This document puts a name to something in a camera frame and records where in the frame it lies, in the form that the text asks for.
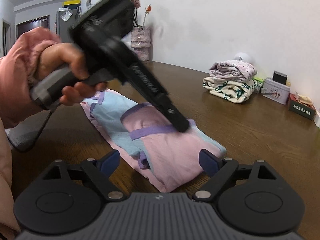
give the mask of pink sleeve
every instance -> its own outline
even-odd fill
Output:
[[[38,27],[22,34],[0,59],[0,117],[6,129],[41,111],[30,98],[30,85],[36,83],[33,74],[42,51],[57,43],[58,36]]]

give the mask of doorway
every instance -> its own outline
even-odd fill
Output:
[[[10,24],[2,20],[2,45],[3,45],[3,56],[8,54],[11,49],[11,29]]]
[[[38,19],[17,24],[17,39],[20,37],[21,34],[31,31],[36,27],[44,27],[49,29],[49,20],[49,15],[47,15]]]

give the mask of hand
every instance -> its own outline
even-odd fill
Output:
[[[37,80],[43,80],[63,63],[69,64],[76,78],[83,80],[89,77],[84,54],[71,43],[58,43],[46,48],[40,56],[34,77]],[[62,89],[63,96],[60,98],[60,102],[66,106],[72,106],[82,102],[84,98],[93,97],[97,91],[106,89],[107,83],[99,83],[95,87],[91,87],[83,82],[78,82],[73,87],[67,86]]]

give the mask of finger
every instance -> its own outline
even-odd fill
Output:
[[[84,54],[71,43],[64,43],[59,48],[60,59],[69,64],[70,69],[76,78],[83,80],[89,77],[85,65]]]
[[[73,106],[73,103],[70,102],[66,96],[60,97],[60,103],[65,106]]]
[[[72,103],[80,103],[83,100],[83,97],[79,94],[79,92],[70,86],[64,87],[62,89],[62,94],[67,97],[67,99]]]
[[[95,89],[96,89],[96,91],[101,91],[101,92],[103,92],[103,91],[105,91],[105,90],[107,89],[107,87],[108,87],[108,84],[107,84],[106,82],[103,82],[103,83],[97,84],[97,85],[95,86]]]
[[[74,85],[74,88],[79,92],[80,96],[84,98],[93,97],[96,93],[94,87],[91,87],[83,82],[78,82]]]

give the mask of white cloth with green pattern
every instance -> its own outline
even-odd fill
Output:
[[[257,87],[257,82],[249,79],[243,82],[235,81],[216,81],[212,77],[203,79],[203,87],[217,97],[233,103],[242,103],[249,99],[254,89]]]

